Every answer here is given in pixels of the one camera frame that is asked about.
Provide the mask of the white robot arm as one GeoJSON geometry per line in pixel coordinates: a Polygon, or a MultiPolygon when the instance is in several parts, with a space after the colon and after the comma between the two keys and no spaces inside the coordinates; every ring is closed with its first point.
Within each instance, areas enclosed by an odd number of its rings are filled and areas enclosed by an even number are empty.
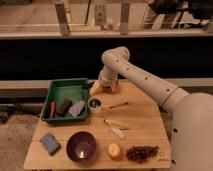
{"type": "Polygon", "coordinates": [[[90,94],[115,92],[122,75],[173,115],[170,171],[213,171],[213,95],[189,93],[131,64],[129,58],[124,46],[103,52],[104,66],[90,94]]]}

